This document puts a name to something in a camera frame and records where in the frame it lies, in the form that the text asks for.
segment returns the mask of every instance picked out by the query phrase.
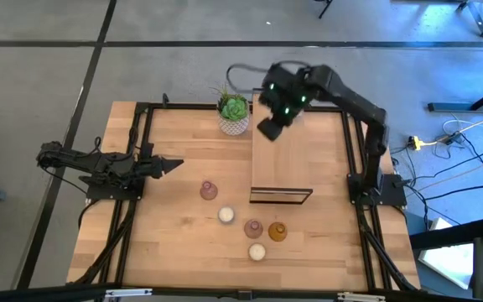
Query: gray floor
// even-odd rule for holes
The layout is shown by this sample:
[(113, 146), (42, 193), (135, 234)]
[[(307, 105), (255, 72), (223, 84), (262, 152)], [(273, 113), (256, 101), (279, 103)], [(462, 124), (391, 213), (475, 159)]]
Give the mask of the gray floor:
[[(108, 1), (0, 0), (0, 39), (96, 39)], [(388, 0), (335, 0), (324, 19), (322, 3), (299, 0), (119, 1), (108, 40), (333, 40), (482, 41), (469, 11), (457, 4)], [(483, 5), (479, 5), (483, 15)], [(42, 142), (62, 140), (80, 93), (91, 49), (0, 49), (0, 289), (12, 287), (49, 177), (35, 166)], [(333, 66), (351, 88), (388, 111), (391, 147), (409, 135), (430, 141), (449, 114), (426, 110), (429, 102), (466, 102), (483, 96), (483, 49), (132, 48), (104, 49), (76, 136), (89, 150), (102, 135), (113, 101), (214, 102), (210, 87), (224, 83), (226, 67), (245, 62), (305, 60)], [(258, 86), (261, 75), (233, 74), (239, 86)], [(482, 114), (458, 114), (479, 121)], [(467, 132), (483, 152), (483, 128)], [(426, 148), (411, 153), (418, 175), (432, 174), (471, 157), (451, 149), (439, 159)], [(405, 154), (397, 171), (410, 177)], [(480, 162), (465, 164), (470, 169)], [(462, 170), (450, 171), (445, 176)], [(76, 180), (78, 173), (67, 173)], [(418, 182), (418, 188), (432, 180)], [(432, 196), (483, 184), (483, 169), (423, 191)], [(77, 235), (83, 195), (63, 185), (35, 271), (33, 286), (65, 282)], [(422, 215), (414, 196), (408, 210)], [(483, 190), (450, 195), (430, 205), (459, 222), (483, 218)], [(438, 214), (429, 212), (430, 218)]]

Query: wooden board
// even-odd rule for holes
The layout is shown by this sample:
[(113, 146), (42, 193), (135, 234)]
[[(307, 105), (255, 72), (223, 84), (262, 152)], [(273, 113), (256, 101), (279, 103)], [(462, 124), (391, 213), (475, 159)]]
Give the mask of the wooden board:
[[(115, 102), (104, 135), (103, 151), (124, 151), (135, 103)], [(147, 180), (138, 203), (123, 283), (132, 286), (239, 289), (365, 290), (355, 211), (346, 189), (348, 173), (340, 115), (304, 113), (309, 184), (314, 193), (302, 206), (252, 205), (251, 131), (227, 136), (217, 127), (215, 111), (155, 110), (150, 142), (154, 153), (182, 157), (185, 163), (161, 180)], [(392, 170), (390, 157), (383, 161)], [(200, 184), (211, 180), (219, 194), (202, 200)], [(236, 211), (233, 224), (217, 219), (222, 206)], [(113, 203), (100, 202), (84, 216), (68, 280), (79, 278), (102, 250)], [(402, 214), (379, 207), (386, 249), (408, 280), (418, 276)], [(256, 240), (243, 232), (248, 219), (264, 229), (274, 221), (288, 236), (273, 242), (264, 232)], [(247, 257), (254, 242), (267, 257)], [(377, 258), (372, 255), (376, 265)], [(110, 277), (114, 276), (111, 266)]]
[(297, 117), (292, 126), (283, 128), (281, 135), (271, 142), (257, 129), (257, 125), (270, 115), (269, 109), (253, 97), (252, 186), (312, 189), (305, 117)]

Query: white ball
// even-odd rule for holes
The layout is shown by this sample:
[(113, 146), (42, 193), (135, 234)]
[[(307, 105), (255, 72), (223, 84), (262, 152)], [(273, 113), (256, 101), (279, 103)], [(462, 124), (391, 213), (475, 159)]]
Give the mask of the white ball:
[(217, 217), (223, 223), (231, 223), (234, 220), (234, 209), (229, 206), (223, 206), (219, 209)]
[(249, 257), (251, 260), (260, 261), (266, 256), (266, 248), (260, 243), (254, 243), (249, 247)]

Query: wooden table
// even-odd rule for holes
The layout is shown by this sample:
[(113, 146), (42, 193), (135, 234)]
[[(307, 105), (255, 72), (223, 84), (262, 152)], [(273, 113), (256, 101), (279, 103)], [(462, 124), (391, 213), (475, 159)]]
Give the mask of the wooden table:
[[(103, 152), (126, 150), (135, 104), (113, 103)], [(154, 143), (153, 153), (182, 157), (185, 162), (161, 180), (147, 180), (133, 223), (123, 283), (206, 289), (366, 290), (355, 209), (346, 188), (349, 171), (340, 114), (305, 112), (304, 123), (314, 193), (301, 206), (255, 205), (248, 200), (251, 127), (232, 137), (219, 130), (213, 110), (154, 110), (149, 139)], [(392, 172), (389, 155), (382, 168)], [(200, 198), (203, 180), (217, 184), (219, 195), (214, 200)], [(69, 281), (79, 278), (104, 248), (113, 205), (112, 200), (101, 201), (85, 214)], [(234, 223), (228, 226), (216, 219), (217, 211), (227, 205), (236, 211)], [(387, 252), (418, 287), (403, 215), (386, 206), (379, 211)], [(273, 242), (266, 232), (256, 240), (247, 238), (243, 225), (252, 218), (260, 220), (265, 229), (274, 221), (284, 222), (287, 238)], [(258, 263), (247, 256), (254, 242), (267, 249), (266, 258)], [(108, 280), (114, 279), (117, 259), (116, 251)], [(373, 251), (372, 259), (381, 287)]]

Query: wooden block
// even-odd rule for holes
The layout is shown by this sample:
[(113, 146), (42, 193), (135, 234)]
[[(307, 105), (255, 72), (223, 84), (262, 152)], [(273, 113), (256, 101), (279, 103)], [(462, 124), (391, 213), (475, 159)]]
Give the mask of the wooden block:
[(270, 111), (252, 100), (252, 188), (251, 203), (302, 204), (312, 193), (307, 150), (307, 127), (303, 116), (284, 128), (273, 142), (257, 125)]

